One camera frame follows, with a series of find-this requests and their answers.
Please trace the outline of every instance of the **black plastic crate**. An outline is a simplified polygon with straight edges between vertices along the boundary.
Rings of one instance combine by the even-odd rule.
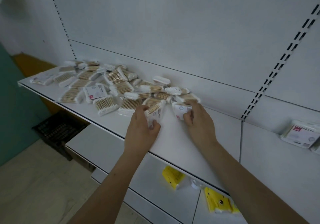
[[[80,133],[88,124],[72,117],[65,111],[59,111],[32,129],[40,138],[69,161],[72,157],[64,149],[64,145]]]

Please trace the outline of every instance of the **hand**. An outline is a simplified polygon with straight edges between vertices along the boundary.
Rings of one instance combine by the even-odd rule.
[[[153,121],[152,129],[148,128],[144,115],[144,111],[148,108],[146,105],[138,106],[131,117],[124,142],[124,153],[127,155],[143,158],[158,136],[161,126],[157,121]]]
[[[196,101],[187,101],[192,110],[183,115],[188,126],[190,137],[198,149],[202,152],[217,142],[214,122],[201,104]]]

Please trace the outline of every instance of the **person's right hand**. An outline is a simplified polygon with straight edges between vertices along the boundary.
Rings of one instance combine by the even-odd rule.
[[[188,126],[190,137],[200,151],[206,151],[217,142],[214,122],[201,104],[196,101],[187,101],[192,111],[183,115]]]

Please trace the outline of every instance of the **tile floor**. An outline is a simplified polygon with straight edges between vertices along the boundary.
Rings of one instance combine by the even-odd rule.
[[[62,224],[98,187],[91,173],[42,140],[0,167],[0,223]],[[147,224],[122,204],[116,224]]]

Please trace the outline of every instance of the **yellow tissue pack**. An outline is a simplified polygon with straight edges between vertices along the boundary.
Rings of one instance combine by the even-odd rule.
[[[179,187],[179,183],[185,177],[183,173],[170,166],[166,166],[165,169],[163,169],[162,176],[174,189],[177,189]]]
[[[215,192],[214,190],[205,187],[205,197],[207,200],[208,208],[210,212],[222,213],[232,212],[229,199],[222,194]]]

